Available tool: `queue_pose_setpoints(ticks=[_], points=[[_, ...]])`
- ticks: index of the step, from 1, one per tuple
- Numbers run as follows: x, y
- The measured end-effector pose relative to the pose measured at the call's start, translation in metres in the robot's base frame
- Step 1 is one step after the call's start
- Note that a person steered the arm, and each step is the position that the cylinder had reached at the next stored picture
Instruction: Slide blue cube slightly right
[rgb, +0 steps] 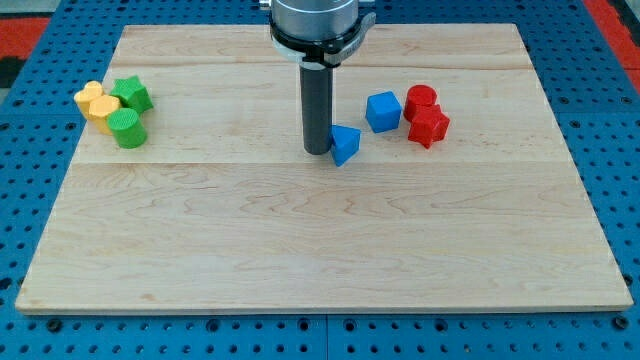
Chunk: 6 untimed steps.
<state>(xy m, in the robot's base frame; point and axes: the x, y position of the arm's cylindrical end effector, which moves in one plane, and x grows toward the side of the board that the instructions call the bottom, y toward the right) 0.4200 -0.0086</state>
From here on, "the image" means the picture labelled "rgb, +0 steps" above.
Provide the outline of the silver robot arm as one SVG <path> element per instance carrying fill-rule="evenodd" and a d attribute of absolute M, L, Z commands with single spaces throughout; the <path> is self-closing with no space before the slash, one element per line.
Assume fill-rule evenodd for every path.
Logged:
<path fill-rule="evenodd" d="M 376 23 L 360 0 L 260 0 L 272 44 L 286 60 L 311 71 L 337 68 L 357 52 Z"/>

